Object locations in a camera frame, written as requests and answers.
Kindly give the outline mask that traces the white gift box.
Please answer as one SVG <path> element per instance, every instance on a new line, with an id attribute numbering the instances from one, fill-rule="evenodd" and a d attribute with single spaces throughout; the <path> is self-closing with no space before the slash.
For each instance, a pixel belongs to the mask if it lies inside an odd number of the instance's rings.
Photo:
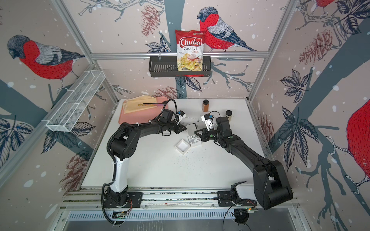
<path id="1" fill-rule="evenodd" d="M 188 136 L 188 141 L 191 147 L 197 147 L 202 145 L 201 138 L 197 135 Z"/>

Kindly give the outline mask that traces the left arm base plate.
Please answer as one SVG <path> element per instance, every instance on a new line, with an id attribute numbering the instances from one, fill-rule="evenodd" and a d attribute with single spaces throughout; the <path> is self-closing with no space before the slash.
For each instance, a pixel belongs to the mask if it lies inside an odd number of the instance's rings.
<path id="1" fill-rule="evenodd" d="M 105 193 L 103 199 L 104 208 L 139 208 L 141 206 L 142 192 L 122 192 L 116 193 L 109 191 Z"/>

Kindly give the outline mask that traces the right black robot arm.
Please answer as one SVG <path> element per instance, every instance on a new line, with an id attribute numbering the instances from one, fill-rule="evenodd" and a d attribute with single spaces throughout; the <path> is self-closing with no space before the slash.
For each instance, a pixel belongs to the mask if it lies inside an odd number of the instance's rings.
<path id="1" fill-rule="evenodd" d="M 232 133 L 227 117 L 216 119 L 217 129 L 195 131 L 202 142 L 214 141 L 237 157 L 253 173 L 253 192 L 256 201 L 267 210 L 293 199 L 293 192 L 283 165 L 271 161 L 251 149 L 239 136 Z"/>

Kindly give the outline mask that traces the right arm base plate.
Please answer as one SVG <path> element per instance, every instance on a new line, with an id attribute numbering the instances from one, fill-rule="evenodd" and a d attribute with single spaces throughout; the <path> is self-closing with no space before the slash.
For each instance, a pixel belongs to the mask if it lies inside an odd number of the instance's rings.
<path id="1" fill-rule="evenodd" d="M 218 191 L 214 200 L 218 202 L 219 207 L 256 207 L 257 201 L 251 199 L 241 199 L 236 193 L 231 191 Z"/>

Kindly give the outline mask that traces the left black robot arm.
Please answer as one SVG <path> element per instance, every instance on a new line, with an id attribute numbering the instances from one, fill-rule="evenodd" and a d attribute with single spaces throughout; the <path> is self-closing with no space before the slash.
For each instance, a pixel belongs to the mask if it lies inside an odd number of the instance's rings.
<path id="1" fill-rule="evenodd" d="M 136 151 L 139 139 L 144 136 L 161 134 L 170 136 L 186 130 L 181 121 L 186 117 L 178 110 L 174 99 L 163 102 L 160 113 L 147 123 L 123 123 L 107 142 L 107 153 L 113 160 L 113 176 L 110 183 L 102 186 L 102 201 L 114 201 L 122 206 L 128 200 L 128 169 L 130 158 Z"/>

